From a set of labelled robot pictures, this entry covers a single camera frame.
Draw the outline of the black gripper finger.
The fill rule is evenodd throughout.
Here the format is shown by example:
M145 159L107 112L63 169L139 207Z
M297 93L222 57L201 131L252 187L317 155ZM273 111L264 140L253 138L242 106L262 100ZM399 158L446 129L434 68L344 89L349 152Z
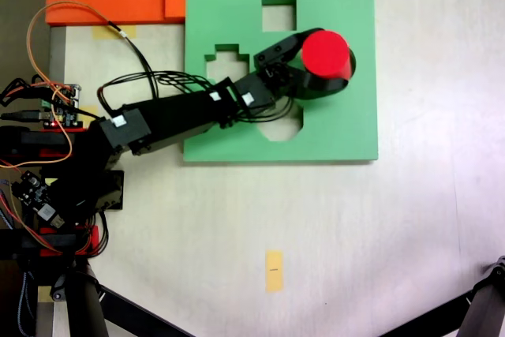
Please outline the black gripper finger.
M337 77L327 79L311 73L305 68L301 59L301 52L289 62L289 96L300 100L321 99L337 94L348 86L356 69L356 59L350 50L350 78Z
M286 64L292 61L301 50L304 41L306 41L311 34L321 31L323 31L322 28L312 28L303 32L294 33L274 43L253 56L254 67L256 69L263 69L275 63Z

